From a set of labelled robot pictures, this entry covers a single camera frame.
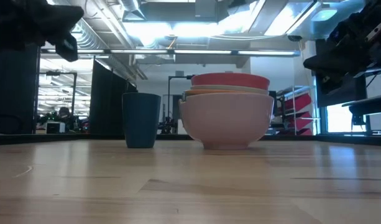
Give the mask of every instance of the desk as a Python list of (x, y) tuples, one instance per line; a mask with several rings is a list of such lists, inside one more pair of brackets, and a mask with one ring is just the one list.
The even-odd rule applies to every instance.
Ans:
[(381, 223), (381, 147), (78, 140), (0, 146), (0, 224)]

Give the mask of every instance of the pink bowl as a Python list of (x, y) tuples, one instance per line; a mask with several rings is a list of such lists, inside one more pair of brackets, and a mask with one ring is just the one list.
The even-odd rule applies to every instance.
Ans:
[(191, 79), (192, 85), (234, 85), (267, 90), (270, 81), (258, 75), (245, 73), (208, 73), (196, 75)]
[(180, 104), (183, 127), (205, 149), (246, 149), (269, 128), (273, 98), (257, 93), (189, 96)]

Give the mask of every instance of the black panel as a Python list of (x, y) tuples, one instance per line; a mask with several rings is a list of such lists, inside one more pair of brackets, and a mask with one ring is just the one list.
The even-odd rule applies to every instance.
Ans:
[[(316, 41), (317, 54), (324, 53), (333, 47), (334, 45), (326, 42), (325, 40)], [(361, 76), (359, 78), (344, 77), (342, 87), (327, 95), (322, 93), (320, 89), (321, 84), (318, 78), (316, 79), (316, 86), (318, 107), (331, 106), (367, 98), (367, 91), (365, 89), (365, 76)]]
[(90, 107), (91, 134), (122, 135), (123, 93), (135, 92), (127, 80), (94, 61)]
[(37, 50), (0, 53), (0, 133), (32, 134)]

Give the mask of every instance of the ductwork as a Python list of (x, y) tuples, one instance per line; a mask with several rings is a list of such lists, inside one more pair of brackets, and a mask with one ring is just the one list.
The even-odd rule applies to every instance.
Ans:
[[(67, 0), (53, 0), (55, 4), (70, 5)], [(108, 49), (109, 46), (97, 35), (97, 33), (88, 25), (84, 19), (81, 19), (72, 30), (72, 35), (77, 40), (79, 49)], [(112, 66), (114, 71), (125, 79), (136, 80), (136, 73), (126, 72), (127, 67), (120, 62), (115, 56), (110, 55), (109, 58), (101, 59), (106, 64)]]
[(138, 0), (119, 0), (125, 9), (124, 16), (133, 17), (133, 19), (146, 20), (143, 13), (139, 10), (140, 2)]

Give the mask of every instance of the workstation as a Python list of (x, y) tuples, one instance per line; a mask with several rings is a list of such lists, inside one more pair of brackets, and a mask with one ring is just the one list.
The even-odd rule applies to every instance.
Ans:
[(23, 2), (0, 223), (381, 223), (381, 1)]

